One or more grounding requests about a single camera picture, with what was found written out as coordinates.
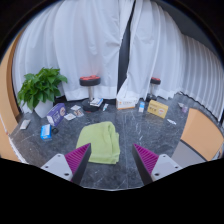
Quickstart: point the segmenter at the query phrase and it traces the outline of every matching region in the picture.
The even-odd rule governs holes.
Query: paper
[[[176,125],[176,122],[174,122],[174,121],[171,121],[171,120],[169,120],[169,119],[167,119],[171,124],[175,124]]]
[[[72,109],[72,110],[78,110],[78,109],[80,109],[80,108],[81,108],[80,106],[75,105],[75,106],[73,106],[71,109]]]
[[[81,110],[75,110],[74,111],[74,114],[77,116],[77,117],[82,117],[84,114],[82,113]]]
[[[20,126],[20,129],[26,129],[29,123],[30,123],[30,120],[24,120]]]
[[[70,120],[76,118],[76,116],[73,115],[73,114],[67,114],[67,115],[64,116],[64,118],[67,119],[68,121],[70,121]]]
[[[178,104],[179,104],[180,108],[182,108],[184,106],[183,103],[178,103]]]

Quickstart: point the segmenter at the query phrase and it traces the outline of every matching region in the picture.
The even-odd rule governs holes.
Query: box
[[[43,140],[51,140],[51,125],[47,124],[41,127],[40,137]]]
[[[139,105],[138,112],[143,112],[144,111],[144,107],[145,107],[145,103],[144,102],[141,102],[140,105]]]
[[[162,103],[159,103],[157,101],[150,100],[147,111],[149,113],[155,114],[156,116],[164,118],[166,116],[167,111],[168,111],[168,106],[164,105]]]
[[[135,104],[138,103],[136,98],[117,98],[116,107],[118,110],[135,108]]]
[[[65,104],[56,104],[47,114],[47,119],[49,123],[56,127],[64,118],[66,114]]]

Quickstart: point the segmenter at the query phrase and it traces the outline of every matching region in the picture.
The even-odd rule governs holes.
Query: bar stool
[[[101,79],[99,76],[96,75],[91,75],[87,77],[80,77],[79,83],[81,86],[87,86],[88,91],[89,91],[89,99],[86,99],[82,102],[83,110],[84,111],[90,111],[90,112],[95,112],[99,108],[95,106],[91,106],[90,102],[93,101],[93,89],[92,86],[99,85],[101,82]]]
[[[150,100],[157,101],[157,97],[154,95],[154,85],[160,85],[160,83],[161,83],[160,79],[154,78],[154,77],[151,78],[151,81],[150,81],[150,94],[149,93],[147,94],[146,102],[149,102]]]

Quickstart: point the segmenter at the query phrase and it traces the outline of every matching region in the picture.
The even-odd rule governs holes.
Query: white box
[[[117,98],[116,99],[116,107],[118,110],[135,108],[136,103],[138,103],[138,100],[136,100],[136,98]]]

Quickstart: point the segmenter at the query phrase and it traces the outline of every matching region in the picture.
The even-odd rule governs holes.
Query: orange wall
[[[9,134],[13,132],[18,124],[16,116],[19,115],[19,111],[15,102],[12,86],[12,61],[16,44],[22,32],[23,30],[12,42],[0,65],[0,115]],[[13,161],[19,161],[9,143],[8,135],[5,133],[2,121],[0,120],[1,157]]]
[[[12,161],[19,162],[17,156],[15,155],[10,143],[8,135],[5,133],[4,126],[0,120],[0,155],[3,159],[8,159]]]

